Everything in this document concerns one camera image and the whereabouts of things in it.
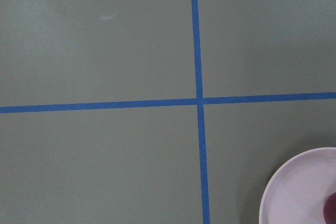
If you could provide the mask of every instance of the gray surface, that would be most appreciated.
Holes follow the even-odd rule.
[[[195,97],[190,0],[0,0],[0,106]]]
[[[0,115],[0,223],[202,223],[196,108]]]
[[[258,223],[267,181],[289,158],[336,147],[336,101],[207,105],[212,224]]]
[[[336,0],[199,0],[204,95],[336,89]]]

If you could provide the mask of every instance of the red object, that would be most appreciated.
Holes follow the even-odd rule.
[[[330,195],[325,201],[323,216],[326,224],[336,224],[336,193]]]

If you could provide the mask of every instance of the round plate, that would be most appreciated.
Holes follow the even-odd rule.
[[[336,192],[336,148],[303,152],[284,163],[262,196],[259,224],[325,224],[323,205]]]

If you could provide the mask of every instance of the blue tape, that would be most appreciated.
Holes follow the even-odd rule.
[[[204,104],[249,103],[249,102],[283,102],[303,100],[336,99],[336,92],[302,93],[302,94],[270,94],[250,95],[244,97],[213,97],[204,98]]]
[[[198,0],[192,2],[193,18],[193,37],[194,37],[194,57],[195,57],[195,81],[197,99],[197,122],[198,122],[198,144],[199,144],[199,166],[201,169],[201,190],[202,190],[202,211],[203,224],[210,224],[209,212],[209,190],[208,174],[206,161],[206,142],[204,125],[204,106],[203,106],[203,83],[202,83],[202,61],[201,61],[201,42],[200,42],[200,23],[198,20]]]
[[[161,106],[183,106],[183,105],[197,105],[197,100],[195,98],[191,98],[191,99],[147,100],[147,101],[125,101],[125,102],[7,106],[7,107],[0,107],[0,114],[43,112],[43,111],[101,110],[101,109],[161,107]]]

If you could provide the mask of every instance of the vertical blue line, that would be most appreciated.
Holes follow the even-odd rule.
[[[210,224],[209,213],[209,191],[208,175],[206,162],[205,144],[205,124],[203,106],[203,83],[202,83],[202,62],[201,62],[201,42],[200,25],[198,21],[198,0],[191,0],[193,15],[193,35],[194,35],[194,56],[195,56],[195,80],[196,80],[196,99],[197,99],[197,123],[198,123],[198,144],[199,144],[199,166],[201,169],[201,190],[202,190],[202,211],[203,224]]]

